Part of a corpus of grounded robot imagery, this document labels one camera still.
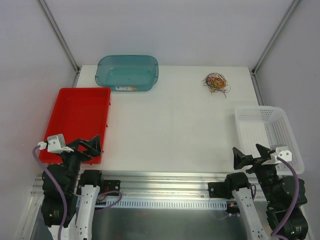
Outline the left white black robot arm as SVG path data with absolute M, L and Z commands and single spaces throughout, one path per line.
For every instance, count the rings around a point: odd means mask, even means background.
M 39 143 L 41 151 L 58 155 L 62 162 L 42 172 L 41 213 L 54 240 L 90 240 L 96 200 L 105 189 L 100 170 L 84 170 L 81 165 L 102 153 L 100 135 L 90 140 L 66 143 L 62 134 Z

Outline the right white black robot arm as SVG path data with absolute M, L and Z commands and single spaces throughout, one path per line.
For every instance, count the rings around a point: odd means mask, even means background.
M 234 198 L 249 240 L 304 240 L 309 225 L 301 207 L 308 200 L 304 180 L 291 166 L 286 145 L 255 145 L 259 157 L 234 147 L 234 173 L 224 180 L 225 193 Z

